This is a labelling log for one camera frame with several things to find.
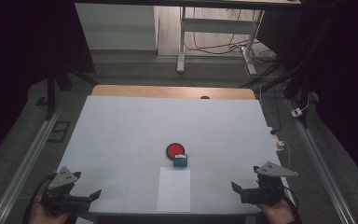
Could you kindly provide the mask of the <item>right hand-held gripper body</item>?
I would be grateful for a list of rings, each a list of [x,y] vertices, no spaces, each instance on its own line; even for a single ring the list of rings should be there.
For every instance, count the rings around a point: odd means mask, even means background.
[[[282,178],[298,176],[298,173],[271,161],[259,167],[257,174],[258,187],[255,189],[242,189],[241,202],[275,205],[285,197]]]

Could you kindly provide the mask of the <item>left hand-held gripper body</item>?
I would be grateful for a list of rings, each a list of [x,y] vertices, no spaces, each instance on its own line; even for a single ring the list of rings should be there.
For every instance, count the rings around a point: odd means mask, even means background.
[[[63,166],[57,172],[42,195],[42,205],[51,213],[86,214],[90,209],[90,197],[70,194],[77,179],[73,173]]]

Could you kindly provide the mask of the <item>blue stamp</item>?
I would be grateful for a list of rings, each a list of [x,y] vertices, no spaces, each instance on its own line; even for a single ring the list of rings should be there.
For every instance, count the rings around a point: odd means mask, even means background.
[[[186,154],[177,154],[173,158],[174,167],[187,167],[188,156]]]

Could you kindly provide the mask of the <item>red round ink pad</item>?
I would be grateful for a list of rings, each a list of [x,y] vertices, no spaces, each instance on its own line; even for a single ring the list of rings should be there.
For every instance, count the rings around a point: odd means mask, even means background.
[[[185,148],[179,143],[171,143],[166,147],[166,156],[171,161],[176,155],[183,155],[185,153]]]

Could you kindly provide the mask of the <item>person's right hand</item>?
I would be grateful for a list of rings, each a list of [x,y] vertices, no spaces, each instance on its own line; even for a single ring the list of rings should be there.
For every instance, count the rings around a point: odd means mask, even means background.
[[[291,206],[285,201],[273,206],[258,204],[257,207],[264,213],[268,224],[290,224],[295,220]]]

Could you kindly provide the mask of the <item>person's left hand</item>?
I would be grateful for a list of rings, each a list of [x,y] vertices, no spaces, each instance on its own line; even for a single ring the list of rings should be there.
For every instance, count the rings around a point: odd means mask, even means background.
[[[42,196],[39,195],[34,200],[26,224],[65,224],[66,220],[71,216],[71,213],[60,213],[58,215],[52,215],[40,203],[41,198]]]

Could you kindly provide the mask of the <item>white paper sheet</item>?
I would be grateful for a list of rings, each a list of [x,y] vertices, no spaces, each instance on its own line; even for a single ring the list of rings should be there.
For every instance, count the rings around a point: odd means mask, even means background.
[[[188,168],[160,168],[157,211],[190,212],[190,170]]]

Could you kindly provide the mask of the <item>black metal stand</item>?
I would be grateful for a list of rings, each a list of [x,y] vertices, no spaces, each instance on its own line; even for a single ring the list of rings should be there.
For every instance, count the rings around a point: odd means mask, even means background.
[[[53,113],[56,110],[56,91],[55,86],[58,85],[62,91],[69,91],[72,89],[73,84],[69,78],[69,75],[73,74],[76,77],[86,81],[91,86],[95,87],[99,82],[86,73],[81,72],[69,63],[63,63],[60,65],[51,65],[47,71],[47,86],[48,86],[48,113],[46,120],[52,118]]]

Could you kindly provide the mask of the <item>white table cover board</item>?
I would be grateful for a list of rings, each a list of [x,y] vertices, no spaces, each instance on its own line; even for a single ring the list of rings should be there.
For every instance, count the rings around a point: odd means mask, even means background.
[[[166,147],[181,144],[187,167],[174,167]],[[256,187],[253,166],[279,161],[256,100],[90,96],[61,164],[81,172],[72,192],[101,190],[92,213],[246,215],[231,183]],[[161,167],[190,170],[190,212],[157,211]]]

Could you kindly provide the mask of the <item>black tripod stand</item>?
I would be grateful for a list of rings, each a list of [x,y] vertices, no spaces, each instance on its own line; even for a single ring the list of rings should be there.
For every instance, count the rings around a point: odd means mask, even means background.
[[[256,76],[253,80],[243,84],[242,87],[249,88],[254,86],[261,79],[267,78],[278,67],[285,65],[285,73],[268,83],[260,85],[259,90],[264,92],[284,81],[289,81],[283,91],[283,96],[286,99],[294,99],[300,93],[297,108],[301,115],[297,114],[297,117],[305,127],[308,127],[307,109],[310,105],[311,68],[314,66],[316,53],[321,48],[334,21],[332,17],[324,17],[314,22],[301,22],[294,31],[295,38],[288,52],[277,59],[269,60],[271,66],[260,76]]]

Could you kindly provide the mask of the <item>wooden table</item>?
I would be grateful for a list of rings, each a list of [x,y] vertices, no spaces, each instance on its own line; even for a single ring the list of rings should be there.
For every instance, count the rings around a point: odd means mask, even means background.
[[[130,86],[97,85],[93,96],[128,96],[218,100],[254,100],[255,94],[250,89],[205,88],[205,87],[165,87],[165,86]]]

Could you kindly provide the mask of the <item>black curtain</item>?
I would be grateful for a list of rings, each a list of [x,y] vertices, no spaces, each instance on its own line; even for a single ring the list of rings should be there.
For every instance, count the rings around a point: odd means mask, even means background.
[[[358,0],[302,1],[309,7],[266,11],[257,38],[293,68],[332,20],[304,72],[318,115],[358,166]]]
[[[49,73],[95,71],[76,0],[0,0],[0,144]]]

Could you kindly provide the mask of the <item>white cabinet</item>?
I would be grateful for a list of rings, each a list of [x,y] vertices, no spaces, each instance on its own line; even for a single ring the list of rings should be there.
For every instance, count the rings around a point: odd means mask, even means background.
[[[158,49],[158,7],[76,3],[76,11],[90,49]]]

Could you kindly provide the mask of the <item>aluminium rail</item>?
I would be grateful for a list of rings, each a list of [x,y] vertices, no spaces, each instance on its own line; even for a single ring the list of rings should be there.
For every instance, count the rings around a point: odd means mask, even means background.
[[[27,150],[19,168],[9,182],[9,185],[0,199],[0,224],[5,224],[21,190],[29,177],[37,158],[43,146],[47,142],[48,135],[51,132],[58,116],[62,112],[62,106],[58,105],[52,112],[51,117],[42,123],[34,141]]]
[[[311,224],[356,224],[355,216],[310,131],[291,114],[285,118],[291,125],[287,133],[291,151],[288,163],[299,172],[298,180],[289,183],[300,200],[300,214]]]

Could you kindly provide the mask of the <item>white desk frame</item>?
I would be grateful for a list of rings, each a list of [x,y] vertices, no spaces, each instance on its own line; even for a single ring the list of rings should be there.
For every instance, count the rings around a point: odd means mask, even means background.
[[[249,75],[256,74],[255,65],[253,63],[251,52],[255,37],[263,18],[264,11],[256,10],[255,17],[251,21],[236,20],[220,20],[220,19],[202,19],[188,18],[186,16],[186,7],[180,9],[180,42],[178,49],[177,73],[183,74],[185,71],[185,36],[186,33],[210,33],[210,34],[231,34],[231,35],[247,35],[248,40],[244,47],[239,47],[240,53],[245,61],[245,69]]]

